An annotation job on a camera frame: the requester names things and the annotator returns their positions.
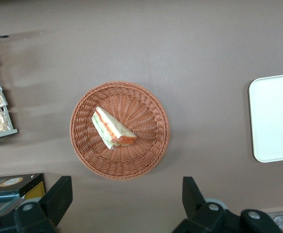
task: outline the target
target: basket rim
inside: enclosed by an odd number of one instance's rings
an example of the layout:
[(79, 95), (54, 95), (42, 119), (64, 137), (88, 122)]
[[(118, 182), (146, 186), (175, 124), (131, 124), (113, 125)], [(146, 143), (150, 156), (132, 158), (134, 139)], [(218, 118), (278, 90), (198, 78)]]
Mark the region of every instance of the basket rim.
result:
[[(122, 175), (122, 176), (120, 176), (120, 175), (110, 175), (110, 174), (105, 173), (103, 171), (97, 171), (94, 166), (91, 166), (91, 164), (89, 164), (89, 163), (85, 163), (83, 161), (83, 159), (82, 159), (85, 155), (77, 147), (77, 145), (76, 145), (76, 136), (74, 134), (74, 125), (75, 125), (75, 121), (77, 120), (76, 115), (78, 113), (78, 110), (80, 109), (80, 106), (82, 106), (82, 104), (84, 104), (84, 101), (86, 101), (89, 98), (89, 96), (91, 96), (91, 95), (93, 95), (93, 94), (95, 94), (97, 92), (100, 92), (103, 89), (114, 88), (114, 87), (119, 87), (119, 88), (126, 87), (128, 89), (130, 87), (133, 87), (135, 89), (140, 90), (144, 95), (150, 96), (151, 99), (153, 100), (153, 102), (159, 107), (160, 115), (162, 116), (162, 121), (165, 122), (165, 124), (163, 124), (163, 129), (164, 129), (163, 130), (164, 131), (164, 146), (161, 149), (160, 153), (158, 154), (158, 159), (156, 159), (153, 162), (153, 166), (151, 166), (149, 168), (146, 168), (146, 169), (143, 169), (142, 171), (138, 171), (138, 172), (135, 172), (135, 173), (130, 173), (130, 174), (127, 174), (127, 175)], [(110, 82), (103, 83), (103, 84), (101, 84), (99, 86), (96, 86), (96, 87), (90, 89), (78, 101), (78, 103), (76, 104), (76, 106), (75, 106), (75, 108), (73, 110), (72, 116), (71, 116), (71, 121), (70, 121), (70, 139), (71, 139), (72, 147), (73, 147), (76, 155), (78, 156), (79, 160), (88, 169), (90, 169), (94, 173), (96, 173), (96, 174), (98, 174), (98, 175), (100, 175), (102, 177), (108, 178), (108, 179), (112, 179), (112, 180), (129, 180), (129, 179), (137, 178), (137, 177), (139, 177), (141, 175), (144, 175), (144, 174), (148, 173), (149, 171), (151, 171), (161, 161), (161, 159), (163, 158), (163, 156), (164, 156), (164, 154), (165, 154), (165, 152), (167, 150), (167, 147), (168, 147), (168, 144), (169, 144), (169, 139), (170, 139), (169, 120), (168, 120), (168, 116), (167, 116), (167, 114), (165, 112), (165, 109), (163, 108), (161, 102), (157, 99), (157, 97), (155, 95), (153, 95), (145, 87), (143, 87), (143, 86), (141, 86), (139, 84), (136, 84), (136, 83), (126, 82), (126, 81), (110, 81)]]

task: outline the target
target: round wicker basket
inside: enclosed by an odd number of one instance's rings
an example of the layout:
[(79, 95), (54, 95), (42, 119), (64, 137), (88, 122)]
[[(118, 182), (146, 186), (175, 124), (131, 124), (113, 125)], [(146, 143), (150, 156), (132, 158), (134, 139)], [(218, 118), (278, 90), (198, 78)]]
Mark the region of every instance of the round wicker basket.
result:
[[(104, 145), (91, 121), (97, 106), (137, 136), (133, 146), (109, 150)], [(169, 122), (160, 102), (144, 87), (108, 82), (80, 99), (71, 117), (70, 136), (87, 168), (105, 178), (128, 180), (149, 172), (162, 159), (169, 142)]]

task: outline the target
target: gray table surface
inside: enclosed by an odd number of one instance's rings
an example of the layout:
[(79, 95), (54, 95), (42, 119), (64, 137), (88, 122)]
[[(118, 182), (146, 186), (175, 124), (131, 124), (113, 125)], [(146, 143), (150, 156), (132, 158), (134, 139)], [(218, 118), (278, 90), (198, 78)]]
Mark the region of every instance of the gray table surface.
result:
[[(60, 231), (167, 233), (186, 216), (183, 176), (234, 213), (283, 211), (283, 161), (255, 160), (248, 86), (283, 74), (283, 1), (0, 0), (0, 83), (19, 133), (0, 139), (0, 176), (73, 179)], [(101, 178), (77, 158), (69, 124), (108, 81), (143, 85), (170, 121), (148, 174)]]

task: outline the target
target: sandwich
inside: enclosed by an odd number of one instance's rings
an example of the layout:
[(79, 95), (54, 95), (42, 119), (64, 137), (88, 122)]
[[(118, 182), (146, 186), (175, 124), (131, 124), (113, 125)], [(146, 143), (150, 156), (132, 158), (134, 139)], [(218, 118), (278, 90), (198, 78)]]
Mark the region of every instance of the sandwich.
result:
[(133, 132), (101, 107), (96, 107), (95, 113), (92, 116), (92, 122), (104, 144), (109, 149), (118, 146), (131, 146), (137, 139)]

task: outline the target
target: woven pattern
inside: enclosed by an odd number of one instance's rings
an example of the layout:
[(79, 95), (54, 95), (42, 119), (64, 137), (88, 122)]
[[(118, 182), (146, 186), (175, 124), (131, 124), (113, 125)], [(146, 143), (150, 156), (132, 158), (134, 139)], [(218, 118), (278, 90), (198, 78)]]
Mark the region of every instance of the woven pattern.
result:
[[(115, 116), (137, 140), (133, 146), (109, 150), (91, 117), (97, 106)], [(95, 173), (128, 180), (152, 170), (169, 142), (169, 123), (160, 102), (142, 86), (108, 82), (88, 91), (71, 117), (71, 143), (81, 162)]]

